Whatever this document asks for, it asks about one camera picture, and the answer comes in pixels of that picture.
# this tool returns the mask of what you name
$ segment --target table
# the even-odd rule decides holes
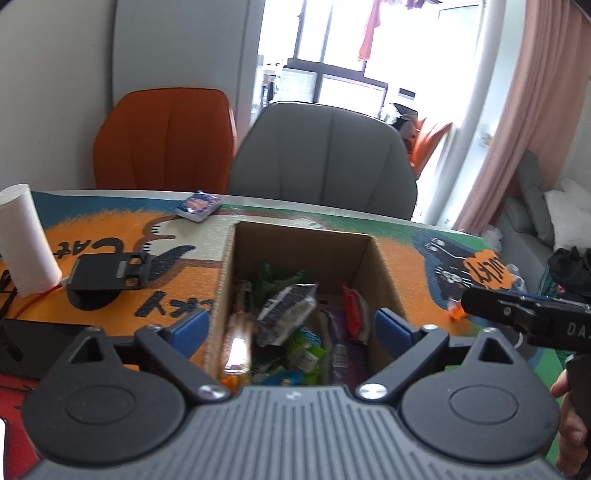
[[[230,226],[241,220],[375,236],[407,320],[417,326],[435,323],[452,335],[474,335],[482,325],[453,321],[446,309],[448,298],[459,299],[463,289],[473,284],[492,288],[511,284],[496,255],[474,236],[332,207],[233,196],[223,196],[224,205],[215,215],[193,223],[174,214],[178,201],[189,195],[136,190],[35,192],[41,223],[64,276],[82,253],[140,248],[152,255],[158,271],[147,288],[124,292],[99,310],[77,310],[66,292],[57,291],[28,309],[24,318],[93,324],[109,335],[130,335],[147,323],[169,325],[198,305],[211,310],[224,241]],[[12,311],[23,303],[17,298]],[[199,364],[202,355],[203,348],[193,361]],[[527,357],[547,385],[561,370],[552,350],[531,348]]]

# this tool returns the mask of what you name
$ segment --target finger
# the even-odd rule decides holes
[[[560,398],[569,391],[569,382],[566,376],[566,370],[562,370],[562,373],[554,382],[554,385],[550,387],[550,393],[554,396],[554,398]]]
[[[556,467],[569,476],[580,470],[589,453],[585,445],[574,446],[563,436],[558,439],[558,449],[560,453],[556,459]]]
[[[581,465],[582,463],[573,463],[569,461],[561,453],[558,454],[558,458],[556,459],[556,468],[565,476],[573,476],[579,473]]]
[[[560,408],[559,432],[571,445],[580,446],[587,439],[587,427],[573,407],[570,392],[564,396]]]

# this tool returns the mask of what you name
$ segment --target white pillow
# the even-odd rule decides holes
[[[554,226],[554,251],[591,248],[591,212],[577,208],[565,192],[552,190],[544,197]]]
[[[579,208],[591,212],[591,193],[571,179],[564,179],[562,189],[569,199]]]

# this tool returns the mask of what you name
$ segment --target orange cable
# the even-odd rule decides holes
[[[31,299],[28,302],[26,302],[21,308],[18,309],[16,314],[14,314],[13,316],[7,315],[7,318],[12,318],[13,320],[17,320],[26,310],[29,309],[29,307],[31,307],[33,304],[37,303],[39,300],[42,300],[45,297],[47,297],[52,291],[56,291],[58,288],[61,288],[61,287],[62,287],[61,283],[58,283],[55,287],[52,287],[49,290],[44,291],[43,293],[39,294],[34,299]]]

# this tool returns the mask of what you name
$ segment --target orange chair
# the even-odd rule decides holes
[[[419,178],[429,158],[435,152],[441,139],[452,129],[452,124],[432,123],[422,120],[413,152],[410,155],[410,166]]]
[[[226,193],[235,148],[234,117],[223,92],[132,92],[111,110],[96,136],[96,187]]]

